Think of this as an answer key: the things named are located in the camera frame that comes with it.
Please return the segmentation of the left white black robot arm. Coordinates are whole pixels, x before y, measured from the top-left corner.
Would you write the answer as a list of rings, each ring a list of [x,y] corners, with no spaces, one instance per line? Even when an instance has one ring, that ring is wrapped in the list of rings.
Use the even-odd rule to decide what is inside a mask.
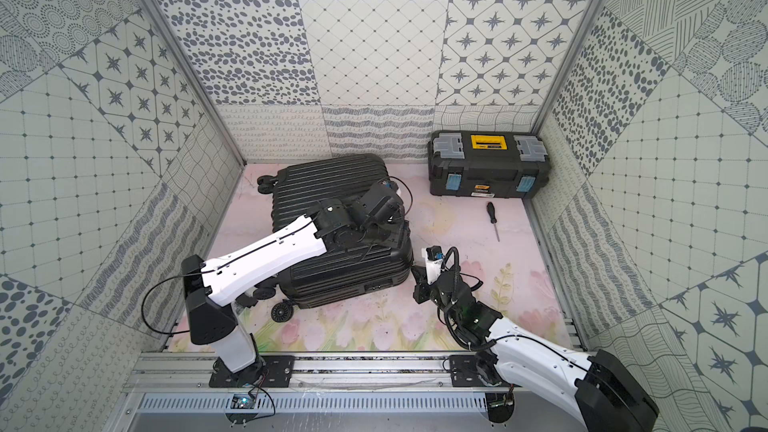
[[[295,307],[316,308],[404,282],[413,264],[404,182],[387,176],[361,196],[316,201],[267,237],[227,255],[182,262],[179,279],[187,334],[217,355],[213,378],[253,383],[265,375],[254,336],[234,310],[281,291],[286,299],[272,319],[291,318]]]

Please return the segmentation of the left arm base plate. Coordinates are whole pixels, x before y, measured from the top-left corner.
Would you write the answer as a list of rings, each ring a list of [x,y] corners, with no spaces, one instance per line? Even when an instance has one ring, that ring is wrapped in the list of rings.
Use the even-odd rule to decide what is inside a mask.
[[[210,388],[243,388],[266,385],[287,388],[293,373],[296,357],[293,355],[262,355],[257,361],[239,372],[231,372],[221,358],[213,364]]]

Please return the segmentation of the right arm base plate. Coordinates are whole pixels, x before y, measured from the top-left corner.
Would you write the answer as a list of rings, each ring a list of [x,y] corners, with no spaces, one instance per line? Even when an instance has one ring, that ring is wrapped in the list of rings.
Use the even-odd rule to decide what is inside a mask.
[[[482,354],[450,355],[443,362],[443,367],[450,375],[454,388],[493,387],[502,382],[495,365]]]

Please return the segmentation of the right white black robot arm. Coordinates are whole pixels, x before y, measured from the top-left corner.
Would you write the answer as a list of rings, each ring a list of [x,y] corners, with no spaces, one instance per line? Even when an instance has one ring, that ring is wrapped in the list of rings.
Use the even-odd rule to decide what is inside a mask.
[[[413,270],[414,300],[437,307],[449,334],[476,358],[489,385],[530,390],[588,431],[651,431],[660,415],[654,399],[612,353],[571,350],[543,339],[478,301],[473,288],[444,273],[430,282]]]

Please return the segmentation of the black ribbed hard-shell suitcase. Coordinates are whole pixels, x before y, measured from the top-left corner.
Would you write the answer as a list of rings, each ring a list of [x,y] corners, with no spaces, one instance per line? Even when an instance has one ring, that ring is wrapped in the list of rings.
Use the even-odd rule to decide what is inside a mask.
[[[274,230],[307,215],[317,228],[314,237],[326,247],[258,285],[260,294],[280,289],[285,296],[272,308],[273,321],[290,320],[295,308],[316,308],[405,281],[413,264],[405,204],[402,223],[361,231],[353,221],[353,201],[377,181],[394,180],[384,161],[370,153],[292,165],[258,178],[259,193],[272,198]]]

